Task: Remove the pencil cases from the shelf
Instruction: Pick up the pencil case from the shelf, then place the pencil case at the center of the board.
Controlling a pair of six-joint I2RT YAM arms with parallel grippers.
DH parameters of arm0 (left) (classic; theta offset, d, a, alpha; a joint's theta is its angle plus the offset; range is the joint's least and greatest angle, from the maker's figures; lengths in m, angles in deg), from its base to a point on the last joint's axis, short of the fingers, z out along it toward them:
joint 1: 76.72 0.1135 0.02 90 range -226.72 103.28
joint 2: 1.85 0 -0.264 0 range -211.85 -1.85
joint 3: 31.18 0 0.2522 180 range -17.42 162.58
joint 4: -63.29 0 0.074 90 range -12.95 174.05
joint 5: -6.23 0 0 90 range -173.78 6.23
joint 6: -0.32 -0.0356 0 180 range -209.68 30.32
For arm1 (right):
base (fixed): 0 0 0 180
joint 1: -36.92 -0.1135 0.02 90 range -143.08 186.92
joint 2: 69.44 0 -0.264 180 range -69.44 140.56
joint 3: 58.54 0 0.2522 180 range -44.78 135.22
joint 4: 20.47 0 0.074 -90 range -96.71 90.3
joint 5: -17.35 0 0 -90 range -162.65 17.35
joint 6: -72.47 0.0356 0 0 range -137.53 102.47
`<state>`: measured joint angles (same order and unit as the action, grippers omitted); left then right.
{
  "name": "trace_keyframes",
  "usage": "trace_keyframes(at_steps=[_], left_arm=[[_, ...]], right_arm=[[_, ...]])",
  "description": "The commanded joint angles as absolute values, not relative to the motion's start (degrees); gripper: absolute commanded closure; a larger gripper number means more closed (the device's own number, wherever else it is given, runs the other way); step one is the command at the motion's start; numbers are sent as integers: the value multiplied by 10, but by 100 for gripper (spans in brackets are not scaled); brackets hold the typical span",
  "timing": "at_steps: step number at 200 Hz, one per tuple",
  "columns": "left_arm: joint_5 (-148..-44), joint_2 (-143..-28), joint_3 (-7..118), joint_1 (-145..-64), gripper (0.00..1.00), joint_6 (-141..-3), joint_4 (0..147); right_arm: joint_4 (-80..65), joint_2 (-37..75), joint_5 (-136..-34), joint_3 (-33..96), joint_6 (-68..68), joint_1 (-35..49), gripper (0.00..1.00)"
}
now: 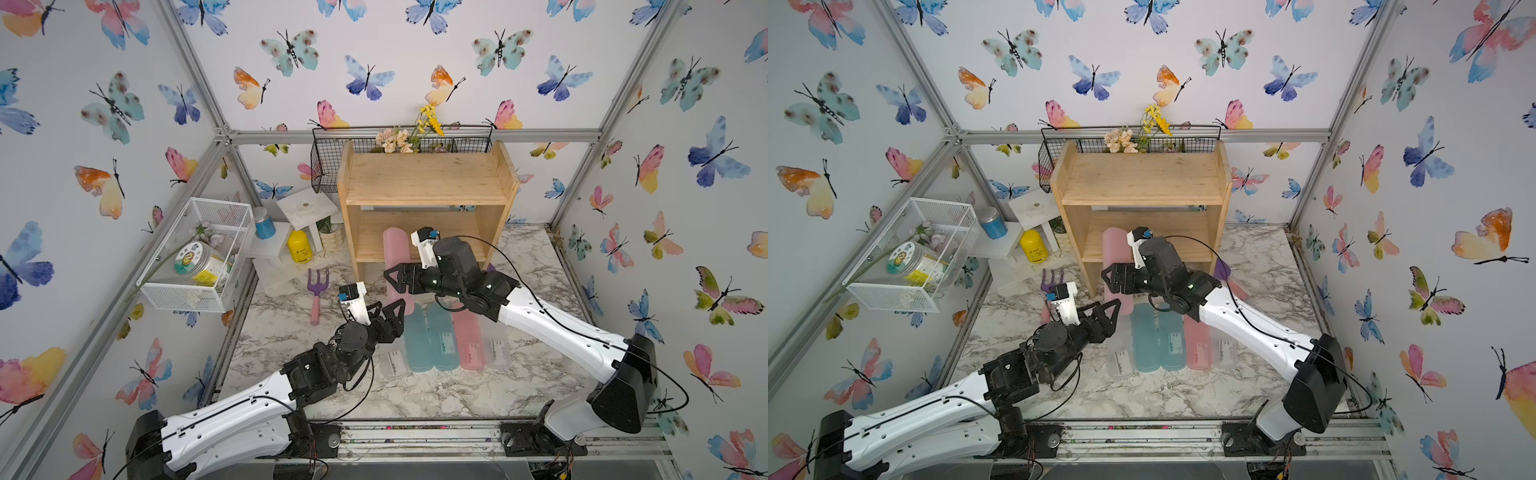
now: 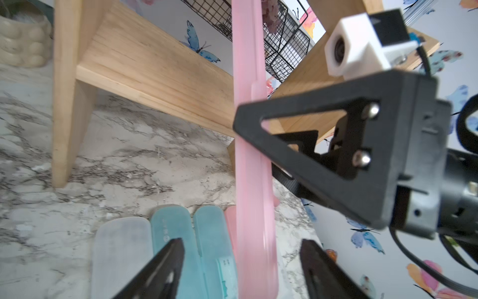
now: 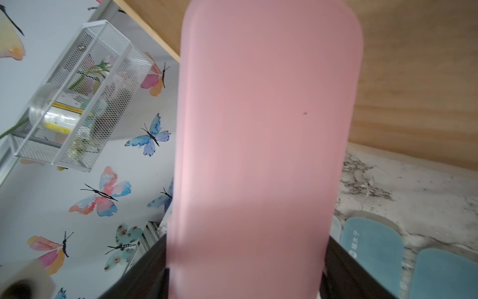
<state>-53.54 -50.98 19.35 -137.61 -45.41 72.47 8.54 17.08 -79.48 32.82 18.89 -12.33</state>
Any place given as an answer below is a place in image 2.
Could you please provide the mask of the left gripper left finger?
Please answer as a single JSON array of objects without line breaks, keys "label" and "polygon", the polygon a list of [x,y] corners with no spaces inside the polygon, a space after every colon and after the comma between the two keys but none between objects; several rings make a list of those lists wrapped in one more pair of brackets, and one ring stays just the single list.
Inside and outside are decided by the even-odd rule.
[{"label": "left gripper left finger", "polygon": [[183,240],[171,239],[114,299],[175,299],[184,258]]}]

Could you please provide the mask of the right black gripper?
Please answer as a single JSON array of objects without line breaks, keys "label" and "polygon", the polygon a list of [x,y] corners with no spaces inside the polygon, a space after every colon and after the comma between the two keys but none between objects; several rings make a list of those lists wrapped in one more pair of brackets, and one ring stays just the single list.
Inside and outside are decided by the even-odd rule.
[{"label": "right black gripper", "polygon": [[[317,204],[382,229],[434,238],[451,106],[437,81],[387,71],[300,95],[241,105],[234,131],[288,172]],[[343,110],[325,154],[269,134],[265,120]]]}]

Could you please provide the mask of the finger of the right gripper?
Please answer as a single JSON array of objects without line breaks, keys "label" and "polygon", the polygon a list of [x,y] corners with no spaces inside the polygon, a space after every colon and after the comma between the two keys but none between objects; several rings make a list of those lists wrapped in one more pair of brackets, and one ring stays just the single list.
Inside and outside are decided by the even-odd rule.
[{"label": "finger of the right gripper", "polygon": [[270,159],[279,182],[299,198],[336,197],[336,155],[314,152],[317,130],[270,137]]}]

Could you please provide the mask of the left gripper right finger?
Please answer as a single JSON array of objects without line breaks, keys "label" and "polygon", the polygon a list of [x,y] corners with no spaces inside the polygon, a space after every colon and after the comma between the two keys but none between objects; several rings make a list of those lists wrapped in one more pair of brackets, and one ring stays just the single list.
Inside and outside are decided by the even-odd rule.
[{"label": "left gripper right finger", "polygon": [[299,255],[311,299],[369,299],[314,240],[303,239]]}]

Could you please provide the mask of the clear pencil case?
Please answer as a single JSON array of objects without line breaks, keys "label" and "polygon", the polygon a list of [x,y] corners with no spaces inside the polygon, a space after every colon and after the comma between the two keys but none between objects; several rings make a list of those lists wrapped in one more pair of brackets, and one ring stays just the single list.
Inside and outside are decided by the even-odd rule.
[{"label": "clear pencil case", "polygon": [[92,299],[112,299],[153,258],[150,222],[141,217],[103,224],[92,252]]}]

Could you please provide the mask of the pink pencil case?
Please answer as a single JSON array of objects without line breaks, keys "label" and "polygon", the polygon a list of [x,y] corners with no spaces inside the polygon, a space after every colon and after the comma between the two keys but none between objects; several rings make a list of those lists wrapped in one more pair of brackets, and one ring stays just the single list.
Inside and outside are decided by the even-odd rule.
[{"label": "pink pencil case", "polygon": [[237,258],[237,207],[236,205],[229,206],[224,211],[227,230],[229,232],[230,241],[234,257]]},{"label": "pink pencil case", "polygon": [[[234,105],[267,97],[260,1],[232,1]],[[271,162],[235,137],[236,264],[241,299],[279,291]]]}]

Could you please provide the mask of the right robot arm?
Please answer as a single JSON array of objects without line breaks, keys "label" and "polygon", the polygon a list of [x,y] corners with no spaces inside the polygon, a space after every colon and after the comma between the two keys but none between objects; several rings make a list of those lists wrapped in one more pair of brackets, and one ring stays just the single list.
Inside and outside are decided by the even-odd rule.
[{"label": "right robot arm", "polygon": [[[456,121],[464,151],[446,145],[452,107],[436,98],[434,78],[385,71],[310,92],[240,105],[233,128],[274,164],[276,179],[297,197],[373,229],[431,239],[464,259],[454,239],[478,256],[478,138],[466,126],[476,97]],[[316,130],[272,135],[265,120],[343,110],[326,154]]]}]

